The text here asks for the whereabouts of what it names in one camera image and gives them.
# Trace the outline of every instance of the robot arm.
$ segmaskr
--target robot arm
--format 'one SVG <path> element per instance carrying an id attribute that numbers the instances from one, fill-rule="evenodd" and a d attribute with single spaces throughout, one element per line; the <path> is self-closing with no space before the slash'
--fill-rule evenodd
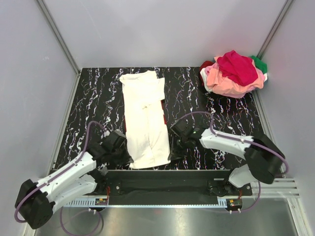
<path id="1" fill-rule="evenodd" d="M 236 188 L 241 188 L 245 184 L 257 180 L 271 184 L 276 174 L 280 173 L 283 162 L 269 151 L 253 145 L 253 143 L 260 144 L 284 158 L 282 152 L 265 134 L 253 137 L 226 134 L 219 131 L 213 133 L 210 128 L 193 128 L 183 120 L 174 123 L 170 129 L 178 138 L 176 144 L 173 142 L 171 160 L 181 158 L 183 151 L 198 144 L 204 148 L 226 151 L 245 159 L 247 164 L 232 170 L 228 180 L 226 180 Z"/>
<path id="2" fill-rule="evenodd" d="M 132 161 L 126 150 L 126 137 L 117 130 L 101 143 L 90 145 L 77 162 L 80 156 L 81 153 L 37 182 L 28 179 L 21 185 L 15 208 L 30 192 L 46 184 L 19 207 L 19 213 L 33 229 L 43 226 L 59 208 L 73 199 L 89 193 L 104 192 L 106 179 L 97 166 L 107 162 L 120 165 Z"/>

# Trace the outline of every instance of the red cloth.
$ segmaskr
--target red cloth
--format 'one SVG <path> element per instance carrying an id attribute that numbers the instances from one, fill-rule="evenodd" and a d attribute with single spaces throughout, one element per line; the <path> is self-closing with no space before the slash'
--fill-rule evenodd
<path id="1" fill-rule="evenodd" d="M 210 65 L 213 65 L 214 63 L 212 61 L 205 61 L 204 63 L 202 63 L 202 65 L 200 66 L 199 68 L 199 79 L 201 79 L 201 84 L 202 86 L 204 86 L 204 83 L 203 83 L 203 79 L 201 78 L 201 75 L 200 75 L 200 72 L 203 68 L 206 68 L 207 66 L 210 66 Z"/>
<path id="2" fill-rule="evenodd" d="M 247 86 L 258 78 L 252 59 L 241 56 L 234 50 L 219 57 L 217 63 L 223 77 L 228 77 L 241 86 Z"/>

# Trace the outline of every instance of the black marble surface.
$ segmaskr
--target black marble surface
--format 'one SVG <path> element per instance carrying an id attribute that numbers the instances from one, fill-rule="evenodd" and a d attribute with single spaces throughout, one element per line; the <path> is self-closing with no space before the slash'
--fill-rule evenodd
<path id="1" fill-rule="evenodd" d="M 207 111 L 214 114 L 216 130 L 237 135 L 263 132 L 252 95 L 248 93 L 242 99 L 235 99 L 206 92 L 198 77 L 199 67 L 84 68 L 54 170 L 68 163 L 82 150 L 87 124 L 91 120 L 100 122 L 108 131 L 124 131 L 124 98 L 119 77 L 147 70 L 155 70 L 159 78 L 165 78 L 164 113 L 168 125 L 186 113 Z M 197 124 L 210 122 L 209 117 L 203 115 L 188 119 Z M 105 132 L 96 127 L 92 129 L 90 137 L 98 141 L 104 135 Z M 188 151 L 185 159 L 153 169 L 231 169 L 244 163 L 243 159 L 232 154 L 196 147 Z M 119 166 L 117 169 L 129 169 L 129 166 Z"/>

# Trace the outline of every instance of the white wall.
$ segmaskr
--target white wall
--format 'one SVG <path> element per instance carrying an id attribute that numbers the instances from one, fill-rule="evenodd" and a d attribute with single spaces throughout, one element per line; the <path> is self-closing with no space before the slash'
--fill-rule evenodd
<path id="1" fill-rule="evenodd" d="M 315 1 L 295 1 L 263 58 L 259 91 L 279 148 L 286 155 L 315 233 Z"/>
<path id="2" fill-rule="evenodd" d="M 199 66 L 257 54 L 285 0 L 45 0 L 80 67 Z"/>
<path id="3" fill-rule="evenodd" d="M 0 235 L 21 183 L 47 174 L 75 75 L 34 0 L 0 0 Z"/>

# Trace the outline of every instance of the black bar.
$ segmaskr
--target black bar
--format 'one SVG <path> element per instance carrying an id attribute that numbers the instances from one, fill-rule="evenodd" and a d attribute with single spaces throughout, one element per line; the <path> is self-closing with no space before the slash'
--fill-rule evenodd
<path id="1" fill-rule="evenodd" d="M 109 171 L 109 205 L 207 205 L 217 204 L 208 181 L 227 179 L 230 170 Z M 252 190 L 242 188 L 243 196 Z"/>

